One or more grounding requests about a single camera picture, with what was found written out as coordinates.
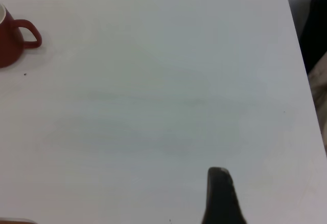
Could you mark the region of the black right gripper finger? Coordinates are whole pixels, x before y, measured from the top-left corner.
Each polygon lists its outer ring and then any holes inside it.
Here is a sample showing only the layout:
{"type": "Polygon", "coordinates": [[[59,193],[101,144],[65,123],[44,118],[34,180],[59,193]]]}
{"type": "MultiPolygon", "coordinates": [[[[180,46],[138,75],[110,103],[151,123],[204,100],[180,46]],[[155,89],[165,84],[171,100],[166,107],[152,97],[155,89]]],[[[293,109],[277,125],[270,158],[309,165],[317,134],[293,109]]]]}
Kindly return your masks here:
{"type": "Polygon", "coordinates": [[[247,223],[232,177],[225,168],[210,167],[208,170],[206,207],[202,223],[247,223]]]}

